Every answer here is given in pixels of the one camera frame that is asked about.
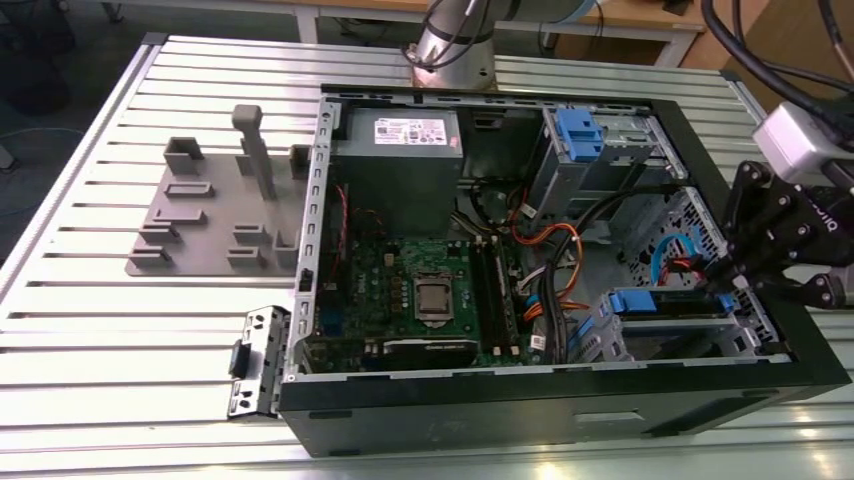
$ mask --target motherboard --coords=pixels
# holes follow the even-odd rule
[[[377,240],[349,245],[348,271],[327,292],[311,341],[313,371],[528,364],[498,239]]]

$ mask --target slotted aluminum table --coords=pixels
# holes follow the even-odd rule
[[[297,478],[842,478],[854,387],[694,437],[312,460],[284,423],[224,422],[247,310],[292,279],[132,278],[125,255],[171,136],[239,152],[237,103],[272,150],[312,140],[319,84],[406,85],[399,52],[171,37],[140,47],[0,276],[0,476],[179,471]],[[762,113],[716,72],[500,57],[500,88],[678,101],[727,178]],[[850,314],[816,313],[854,368]]]

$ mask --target ram slot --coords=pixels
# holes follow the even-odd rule
[[[507,261],[504,259],[504,248],[499,239],[494,239],[495,275],[500,286],[500,325],[504,348],[514,356],[519,355],[519,330],[516,329],[516,315],[512,309],[512,296],[510,291],[510,275],[507,274]]]
[[[478,305],[478,322],[480,324],[480,346],[484,353],[500,354],[500,339],[498,338],[496,318],[499,318],[500,297],[495,285],[490,281],[491,266],[490,255],[484,252],[484,245],[479,242],[471,244],[468,261],[471,264],[471,285]]]

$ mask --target gray 3d printed holder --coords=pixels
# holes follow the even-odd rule
[[[235,107],[244,155],[205,155],[195,138],[169,139],[168,168],[128,256],[129,275],[295,274],[307,170],[300,147],[289,158],[271,158],[260,123],[257,106]]]

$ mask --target cpu socket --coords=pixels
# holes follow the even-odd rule
[[[414,279],[415,318],[430,328],[439,328],[454,320],[454,290],[451,278],[420,276]]]

